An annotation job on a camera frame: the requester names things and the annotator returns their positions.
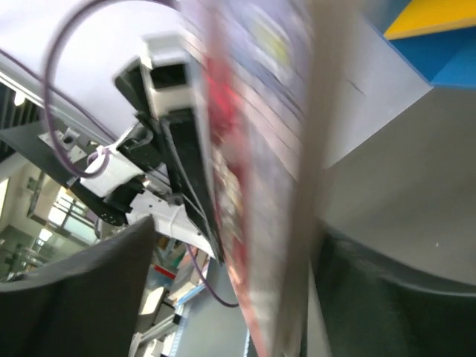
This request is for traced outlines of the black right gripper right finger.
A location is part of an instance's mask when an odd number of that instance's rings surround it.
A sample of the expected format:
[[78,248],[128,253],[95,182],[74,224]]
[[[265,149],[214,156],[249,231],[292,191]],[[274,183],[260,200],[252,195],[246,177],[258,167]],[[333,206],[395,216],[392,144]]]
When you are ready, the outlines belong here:
[[332,356],[475,355],[475,285],[321,227],[313,273]]

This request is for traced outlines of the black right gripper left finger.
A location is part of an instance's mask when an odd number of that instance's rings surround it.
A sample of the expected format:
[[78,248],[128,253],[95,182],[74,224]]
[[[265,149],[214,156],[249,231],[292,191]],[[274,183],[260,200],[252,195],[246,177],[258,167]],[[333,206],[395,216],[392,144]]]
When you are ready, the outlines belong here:
[[2,356],[127,356],[152,259],[148,216],[1,284]]

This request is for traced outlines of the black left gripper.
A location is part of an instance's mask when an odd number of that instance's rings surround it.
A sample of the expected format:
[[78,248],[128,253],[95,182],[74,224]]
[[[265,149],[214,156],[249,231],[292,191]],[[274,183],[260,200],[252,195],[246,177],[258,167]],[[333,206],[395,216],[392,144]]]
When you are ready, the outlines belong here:
[[177,109],[158,122],[151,112],[141,61],[131,61],[115,78],[117,90],[135,109],[137,123],[118,151],[151,178],[158,191],[183,198],[186,216],[219,262],[225,261],[205,175],[202,149],[191,108]]

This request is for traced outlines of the red pink picture book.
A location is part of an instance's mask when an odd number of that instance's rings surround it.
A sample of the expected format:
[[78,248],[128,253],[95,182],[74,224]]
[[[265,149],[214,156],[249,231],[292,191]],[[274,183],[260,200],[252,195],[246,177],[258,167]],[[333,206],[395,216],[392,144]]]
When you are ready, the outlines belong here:
[[306,261],[289,263],[312,18],[307,1],[183,1],[225,264],[259,356],[301,356]]

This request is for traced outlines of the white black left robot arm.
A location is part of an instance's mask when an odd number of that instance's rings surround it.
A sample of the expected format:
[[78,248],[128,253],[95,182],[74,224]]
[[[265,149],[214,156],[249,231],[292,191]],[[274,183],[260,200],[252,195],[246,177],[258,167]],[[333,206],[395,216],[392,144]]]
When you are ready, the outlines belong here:
[[76,180],[74,193],[113,226],[151,216],[158,233],[223,262],[186,56],[149,63],[134,59],[114,84],[135,109],[136,122],[98,151],[88,169],[95,170],[108,156],[106,169],[95,178]]

